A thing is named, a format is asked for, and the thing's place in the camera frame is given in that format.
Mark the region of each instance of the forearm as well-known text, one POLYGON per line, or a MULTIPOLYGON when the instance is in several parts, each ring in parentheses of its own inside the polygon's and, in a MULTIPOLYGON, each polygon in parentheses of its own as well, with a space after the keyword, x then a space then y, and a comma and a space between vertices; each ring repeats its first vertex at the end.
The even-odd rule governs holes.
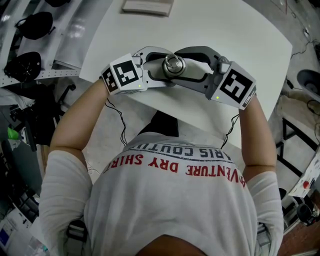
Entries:
POLYGON ((88 144, 108 95, 101 79, 91 85, 58 123, 51 140, 50 151, 58 148, 82 151, 88 144))
POLYGON ((239 111, 242 157, 246 166, 266 166, 275 169, 276 145, 268 121, 257 96, 245 110, 239 111))

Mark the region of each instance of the white t-shirt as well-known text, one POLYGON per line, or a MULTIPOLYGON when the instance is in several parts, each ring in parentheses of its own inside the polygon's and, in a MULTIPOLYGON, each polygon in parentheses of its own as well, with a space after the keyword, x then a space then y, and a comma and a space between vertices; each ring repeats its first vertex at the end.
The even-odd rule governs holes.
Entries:
POLYGON ((134 256, 154 239, 183 239, 208 256, 255 255, 258 223, 277 255, 284 221, 275 172, 245 182, 220 149, 158 133, 131 141, 92 186, 72 154, 49 154, 39 206, 50 251, 84 216, 97 256, 134 256))

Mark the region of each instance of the metal cylinder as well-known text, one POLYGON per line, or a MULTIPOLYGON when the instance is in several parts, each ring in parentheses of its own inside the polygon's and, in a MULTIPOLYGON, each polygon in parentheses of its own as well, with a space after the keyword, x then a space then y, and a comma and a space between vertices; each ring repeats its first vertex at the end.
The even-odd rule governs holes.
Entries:
POLYGON ((178 77, 186 70, 186 62, 180 56, 173 53, 165 56, 162 63, 164 74, 168 78, 178 77))

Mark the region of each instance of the black bag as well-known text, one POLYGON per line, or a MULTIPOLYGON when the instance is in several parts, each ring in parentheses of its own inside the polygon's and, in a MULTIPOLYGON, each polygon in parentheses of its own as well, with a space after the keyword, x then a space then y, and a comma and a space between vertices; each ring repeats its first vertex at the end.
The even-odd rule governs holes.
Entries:
POLYGON ((52 7, 60 7, 60 6, 63 6, 65 3, 70 2, 70 0, 45 0, 45 1, 52 7))
POLYGON ((4 73, 21 83, 28 83, 41 72, 41 56, 36 51, 24 53, 11 60, 4 68, 4 73))
POLYGON ((51 28, 53 23, 54 19, 52 14, 50 12, 42 11, 19 20, 15 27, 20 30, 25 38, 37 40, 52 31, 51 28))

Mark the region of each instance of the green object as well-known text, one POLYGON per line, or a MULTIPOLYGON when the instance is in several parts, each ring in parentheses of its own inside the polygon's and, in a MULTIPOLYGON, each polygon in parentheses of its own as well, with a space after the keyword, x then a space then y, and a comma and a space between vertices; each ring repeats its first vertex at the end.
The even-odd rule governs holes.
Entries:
POLYGON ((8 138, 11 140, 19 140, 19 133, 8 127, 8 138))

